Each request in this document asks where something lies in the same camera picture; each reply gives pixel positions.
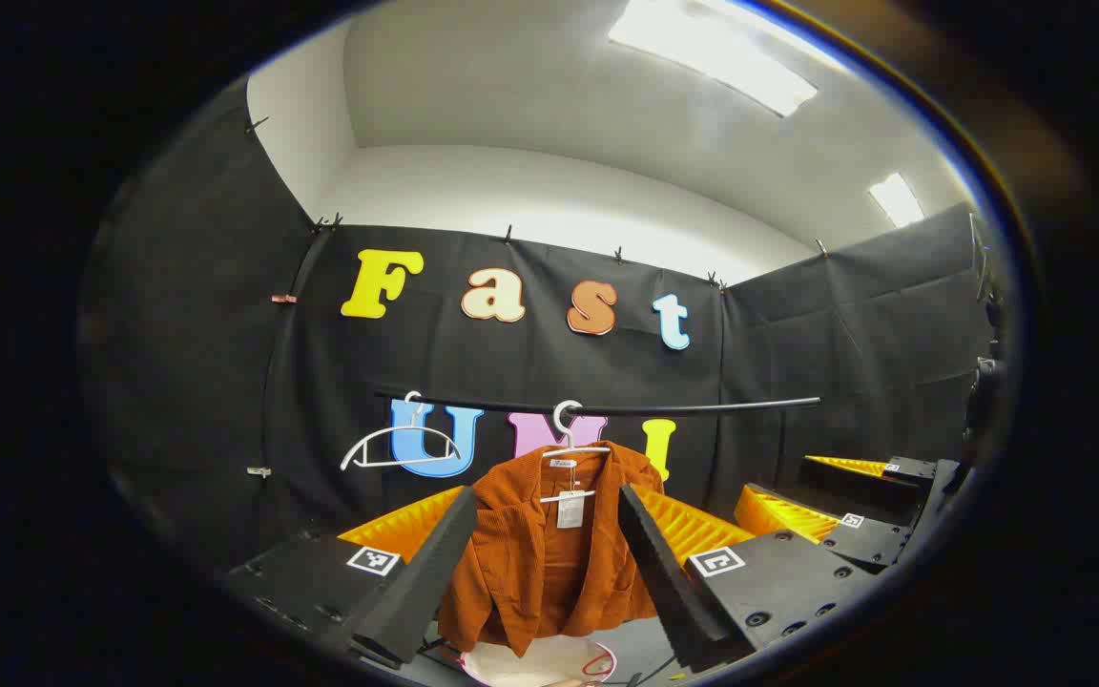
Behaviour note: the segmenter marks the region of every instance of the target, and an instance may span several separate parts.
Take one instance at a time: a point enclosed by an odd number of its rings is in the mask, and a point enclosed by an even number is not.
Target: letter u
[[[418,401],[407,403],[406,401],[392,401],[393,426],[415,425],[426,426],[423,419],[435,410],[435,406],[423,403],[423,412],[418,412]],[[473,465],[474,435],[477,433],[477,418],[484,414],[484,410],[457,409],[453,406],[445,406],[446,413],[452,415],[452,441],[459,448],[460,457],[448,461],[436,461],[430,464],[414,464],[402,466],[410,473],[422,475],[423,477],[452,477],[462,474],[468,466]],[[392,450],[393,461],[414,461],[419,458],[436,458],[444,455],[436,452],[435,455],[428,455],[423,441],[431,441],[434,445],[442,440],[440,436],[428,435],[424,431],[393,431]]]

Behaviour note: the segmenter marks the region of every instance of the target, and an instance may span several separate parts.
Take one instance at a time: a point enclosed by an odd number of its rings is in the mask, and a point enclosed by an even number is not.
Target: black clip
[[[256,122],[249,123],[249,125],[247,125],[247,126],[244,128],[244,133],[245,134],[253,134],[253,132],[257,130],[257,126],[263,125],[263,123],[265,123],[265,121],[267,119],[269,119],[269,118],[262,118],[260,120],[258,120]]]
[[[342,214],[341,213],[333,213],[333,221],[332,222],[324,221],[324,214],[322,214],[322,217],[318,221],[315,221],[313,223],[313,229],[311,229],[311,234],[319,235],[320,232],[322,232],[322,231],[324,231],[326,229],[328,230],[337,231],[341,226],[342,226]]]

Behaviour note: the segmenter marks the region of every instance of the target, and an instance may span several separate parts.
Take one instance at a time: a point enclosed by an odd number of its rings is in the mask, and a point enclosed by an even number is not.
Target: hanging rail
[[[376,396],[385,399],[402,399],[406,391],[388,390],[378,388]],[[445,406],[457,406],[464,409],[480,410],[507,410],[511,413],[553,413],[553,406],[537,406],[533,403],[501,403],[500,401],[473,401],[466,399],[440,399],[440,397],[420,396],[420,401],[426,403],[441,403]],[[744,410],[764,409],[802,409],[810,406],[820,406],[820,396],[810,396],[806,399],[785,399],[780,401],[754,401],[754,403],[723,403],[717,406],[584,406],[584,408],[564,409],[563,412],[573,415],[640,415],[640,417],[687,417],[710,413],[737,413]]]

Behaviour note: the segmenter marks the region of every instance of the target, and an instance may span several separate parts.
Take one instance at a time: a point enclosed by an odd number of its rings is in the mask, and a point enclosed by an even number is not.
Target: yellow letter
[[[668,481],[668,434],[675,433],[676,422],[670,419],[648,419],[642,423],[647,435],[647,448],[642,455],[650,457],[651,465],[659,470],[659,478]]]
[[[482,284],[495,286],[482,287]],[[470,288],[460,297],[460,309],[474,319],[498,318],[499,322],[514,322],[524,317],[524,306],[520,304],[520,277],[500,268],[477,270],[469,275]]]
[[[354,292],[351,299],[342,303],[342,314],[348,318],[385,317],[386,309],[379,301],[379,292],[384,291],[389,300],[401,296],[406,286],[406,270],[418,274],[423,270],[423,254],[413,251],[376,251],[367,248],[358,252],[358,278],[354,281]],[[389,265],[399,265],[391,273]]]

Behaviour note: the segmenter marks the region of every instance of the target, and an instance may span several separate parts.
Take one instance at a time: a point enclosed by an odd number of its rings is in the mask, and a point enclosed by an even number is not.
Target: pink letter
[[[545,415],[536,413],[507,413],[507,422],[515,428],[515,455],[518,458],[524,453],[533,452],[541,446],[566,446],[567,439],[555,439],[553,430],[550,430],[550,422]],[[571,434],[575,434],[576,446],[592,444],[601,440],[601,430],[610,422],[607,417],[577,417],[570,423]]]

